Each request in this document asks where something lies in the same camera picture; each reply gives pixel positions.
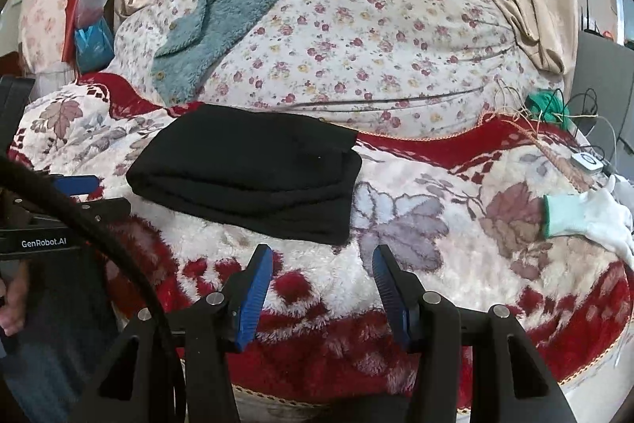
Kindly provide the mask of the person's left hand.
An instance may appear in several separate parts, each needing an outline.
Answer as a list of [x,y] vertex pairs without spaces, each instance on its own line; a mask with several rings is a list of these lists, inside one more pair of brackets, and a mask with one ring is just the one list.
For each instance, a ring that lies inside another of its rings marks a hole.
[[1,278],[1,329],[12,336],[24,329],[29,291],[29,264],[21,262],[9,279]]

